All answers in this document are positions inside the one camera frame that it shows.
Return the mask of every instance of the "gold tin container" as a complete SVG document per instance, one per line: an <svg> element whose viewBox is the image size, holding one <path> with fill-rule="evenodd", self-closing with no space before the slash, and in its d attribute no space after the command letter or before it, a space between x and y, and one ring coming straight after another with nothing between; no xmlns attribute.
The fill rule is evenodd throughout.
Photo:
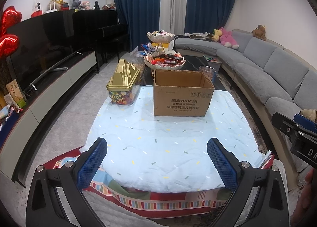
<svg viewBox="0 0 317 227"><path fill-rule="evenodd" d="M140 70L121 59L107 84L111 102L131 105L140 91Z"/></svg>

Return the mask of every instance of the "tv stand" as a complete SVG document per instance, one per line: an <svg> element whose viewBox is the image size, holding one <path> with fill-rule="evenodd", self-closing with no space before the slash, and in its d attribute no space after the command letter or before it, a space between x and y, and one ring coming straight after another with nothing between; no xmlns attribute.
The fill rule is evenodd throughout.
<svg viewBox="0 0 317 227"><path fill-rule="evenodd" d="M98 72L94 52L82 52L60 63L66 71L49 72L28 95L27 105L0 148L0 171L25 187L33 159L50 125L65 104Z"/></svg>

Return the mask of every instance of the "red balloon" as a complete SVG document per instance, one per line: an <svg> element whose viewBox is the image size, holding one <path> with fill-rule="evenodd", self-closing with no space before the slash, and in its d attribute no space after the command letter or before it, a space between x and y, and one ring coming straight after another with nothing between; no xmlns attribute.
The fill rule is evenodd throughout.
<svg viewBox="0 0 317 227"><path fill-rule="evenodd" d="M16 35L6 34L0 37L0 59L7 58L19 47L20 41Z"/></svg>
<svg viewBox="0 0 317 227"><path fill-rule="evenodd" d="M0 36L3 36L7 29L16 23L21 22L22 19L22 13L19 11L16 11L14 6L9 6L2 14L1 17L1 31Z"/></svg>

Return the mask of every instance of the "piano bench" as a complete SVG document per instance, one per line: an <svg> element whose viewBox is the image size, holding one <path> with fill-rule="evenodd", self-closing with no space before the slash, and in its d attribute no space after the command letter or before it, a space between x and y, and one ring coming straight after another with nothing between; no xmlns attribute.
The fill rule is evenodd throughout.
<svg viewBox="0 0 317 227"><path fill-rule="evenodd" d="M123 34L123 35L117 36L111 40L106 41L104 44L109 45L109 46L114 48L115 52L117 53L118 62L119 62L119 60L120 60L119 48L120 48L121 44L129 45L129 40L130 40L130 35Z"/></svg>

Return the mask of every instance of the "clear plastic cup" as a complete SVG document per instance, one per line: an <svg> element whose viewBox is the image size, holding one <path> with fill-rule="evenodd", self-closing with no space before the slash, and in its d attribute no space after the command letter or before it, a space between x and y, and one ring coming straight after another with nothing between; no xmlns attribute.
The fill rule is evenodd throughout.
<svg viewBox="0 0 317 227"><path fill-rule="evenodd" d="M212 83L214 82L216 76L216 70L214 68L209 66L200 66L199 71L204 73Z"/></svg>

